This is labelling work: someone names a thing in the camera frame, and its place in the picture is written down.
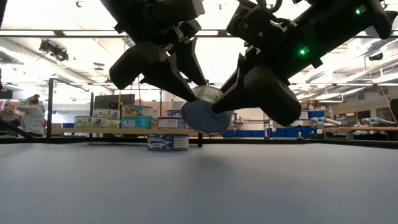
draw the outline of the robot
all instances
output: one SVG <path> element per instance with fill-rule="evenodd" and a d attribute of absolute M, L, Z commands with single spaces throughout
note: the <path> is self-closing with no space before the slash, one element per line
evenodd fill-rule
<path fill-rule="evenodd" d="M 196 100 L 181 73 L 197 85 L 207 82 L 195 56 L 195 20 L 204 14 L 202 0 L 101 0 L 117 20 L 115 29 L 136 43 L 109 71 L 123 89 L 140 73 L 148 83 L 188 102 Z M 300 116 L 301 105 L 288 79 L 366 30 L 386 39 L 398 12 L 385 11 L 379 0 L 307 0 L 310 7 L 290 21 L 273 15 L 265 0 L 238 0 L 226 30 L 245 40 L 236 71 L 222 86 L 224 95 L 212 106 L 214 114 L 260 107 L 277 123 L 288 126 Z M 292 0 L 297 4 L 302 0 Z"/>

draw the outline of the person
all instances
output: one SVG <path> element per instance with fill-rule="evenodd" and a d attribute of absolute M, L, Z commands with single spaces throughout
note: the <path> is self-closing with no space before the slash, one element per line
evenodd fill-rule
<path fill-rule="evenodd" d="M 39 95 L 34 95 L 21 101 L 17 110 L 25 112 L 22 120 L 22 128 L 34 137 L 42 137 L 44 134 L 44 106 L 39 104 Z"/>
<path fill-rule="evenodd" d="M 15 105 L 11 102 L 6 102 L 4 104 L 4 110 L 0 112 L 0 118 L 8 123 L 13 124 L 15 127 L 21 125 L 21 116 L 15 114 Z M 5 127 L 0 127 L 0 131 L 6 131 L 11 135 L 18 136 L 18 134 L 12 130 L 9 130 Z"/>

